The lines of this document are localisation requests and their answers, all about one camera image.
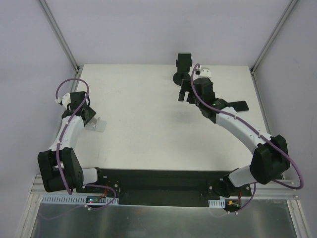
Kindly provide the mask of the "black phone stand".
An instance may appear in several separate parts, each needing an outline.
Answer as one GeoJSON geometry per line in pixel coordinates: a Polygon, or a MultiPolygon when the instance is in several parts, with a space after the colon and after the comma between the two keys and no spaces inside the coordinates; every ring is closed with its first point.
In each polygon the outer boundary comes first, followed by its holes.
{"type": "Polygon", "coordinates": [[[188,72],[188,73],[178,73],[178,72],[174,73],[174,75],[173,75],[173,82],[174,82],[176,85],[180,86],[183,79],[188,79],[188,80],[190,80],[189,72],[188,72]]]}

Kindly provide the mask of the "green phone black screen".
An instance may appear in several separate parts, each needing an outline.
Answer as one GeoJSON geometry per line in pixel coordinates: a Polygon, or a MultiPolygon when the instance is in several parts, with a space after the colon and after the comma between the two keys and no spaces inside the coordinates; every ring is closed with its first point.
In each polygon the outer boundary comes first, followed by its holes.
{"type": "Polygon", "coordinates": [[[178,73],[188,73],[192,64],[193,61],[191,53],[178,53],[176,66],[178,73]]]}

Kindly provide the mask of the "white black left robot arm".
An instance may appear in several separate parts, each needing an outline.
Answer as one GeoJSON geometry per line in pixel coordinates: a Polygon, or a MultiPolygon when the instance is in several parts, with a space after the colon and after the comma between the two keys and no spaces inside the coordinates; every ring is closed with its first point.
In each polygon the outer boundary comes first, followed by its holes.
{"type": "Polygon", "coordinates": [[[54,143],[47,151],[38,154],[38,164],[46,192],[80,189],[87,185],[94,192],[104,189],[105,181],[98,176],[97,168],[82,168],[74,148],[84,127],[96,112],[84,91],[67,93],[57,102],[65,107],[61,127],[54,143]]]}

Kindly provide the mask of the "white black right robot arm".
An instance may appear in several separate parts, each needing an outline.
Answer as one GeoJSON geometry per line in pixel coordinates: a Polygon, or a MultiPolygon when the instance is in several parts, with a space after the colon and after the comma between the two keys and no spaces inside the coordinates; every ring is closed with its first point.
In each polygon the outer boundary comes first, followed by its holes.
{"type": "Polygon", "coordinates": [[[227,195],[235,195],[248,183],[267,184],[290,168],[286,140],[251,129],[250,124],[238,120],[233,103],[216,98],[209,78],[200,77],[193,82],[184,79],[178,100],[196,105],[204,117],[228,130],[253,155],[248,166],[235,169],[224,178],[223,191],[227,195]]]}

